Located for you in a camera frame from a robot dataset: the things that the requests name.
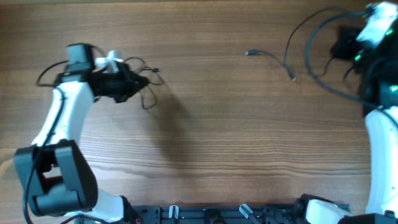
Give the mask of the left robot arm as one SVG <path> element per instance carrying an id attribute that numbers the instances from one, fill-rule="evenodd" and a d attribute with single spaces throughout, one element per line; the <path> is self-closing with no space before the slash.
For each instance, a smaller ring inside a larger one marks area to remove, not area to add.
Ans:
<path id="1" fill-rule="evenodd" d="M 86 116 L 99 98 L 124 103 L 149 80 L 132 71 L 118 51 L 95 57 L 95 50 L 86 43 L 67 47 L 64 69 L 49 83 L 53 100 L 44 125 L 30 146 L 14 154 L 27 223 L 33 216 L 75 223 L 143 221 L 126 197 L 98 187 L 79 142 Z"/>

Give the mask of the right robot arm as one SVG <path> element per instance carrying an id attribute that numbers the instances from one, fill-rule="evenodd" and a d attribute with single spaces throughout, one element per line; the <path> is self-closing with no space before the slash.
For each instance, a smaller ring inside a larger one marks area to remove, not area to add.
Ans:
<path id="1" fill-rule="evenodd" d="M 325 199 L 304 203 L 309 223 L 366 223 L 397 221 L 397 34 L 396 25 L 381 31 L 380 39 L 358 37 L 362 47 L 350 54 L 361 74 L 360 97 L 343 97 L 364 106 L 364 120 L 371 147 L 371 188 L 366 214 L 354 216 Z"/>

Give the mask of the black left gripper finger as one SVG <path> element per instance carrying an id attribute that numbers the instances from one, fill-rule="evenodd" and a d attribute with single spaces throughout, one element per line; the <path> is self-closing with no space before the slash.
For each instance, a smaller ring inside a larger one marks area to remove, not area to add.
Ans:
<path id="1" fill-rule="evenodd" d="M 135 87 L 146 87 L 150 83 L 150 80 L 147 77 L 141 76 L 137 73 L 132 73 L 132 80 Z"/>
<path id="2" fill-rule="evenodd" d="M 146 84 L 128 85 L 125 89 L 126 99 L 128 100 L 129 98 L 134 96 L 136 93 L 140 92 L 145 87 Z"/>

